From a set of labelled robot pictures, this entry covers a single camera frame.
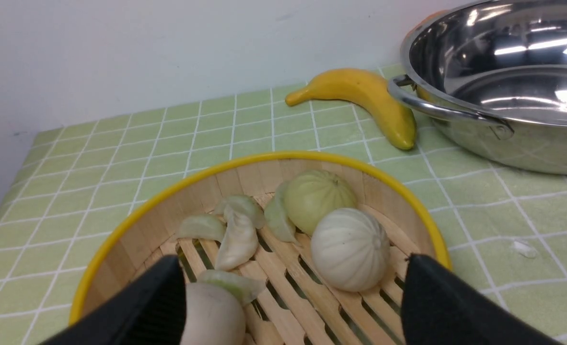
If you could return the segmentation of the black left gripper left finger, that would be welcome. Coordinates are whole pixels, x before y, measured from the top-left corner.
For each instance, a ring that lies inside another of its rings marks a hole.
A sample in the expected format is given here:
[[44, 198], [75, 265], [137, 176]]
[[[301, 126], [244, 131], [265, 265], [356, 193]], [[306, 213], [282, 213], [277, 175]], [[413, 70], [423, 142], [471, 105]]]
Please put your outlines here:
[[184, 271], [175, 255], [166, 255], [112, 299], [43, 344], [178, 345], [186, 316]]

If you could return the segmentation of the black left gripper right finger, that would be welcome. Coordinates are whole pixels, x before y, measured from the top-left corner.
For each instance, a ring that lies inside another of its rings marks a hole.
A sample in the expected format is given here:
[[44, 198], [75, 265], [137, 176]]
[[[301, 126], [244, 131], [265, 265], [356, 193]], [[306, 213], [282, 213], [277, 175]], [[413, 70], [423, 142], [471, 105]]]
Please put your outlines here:
[[408, 345], [555, 345], [424, 254], [408, 257], [401, 304]]

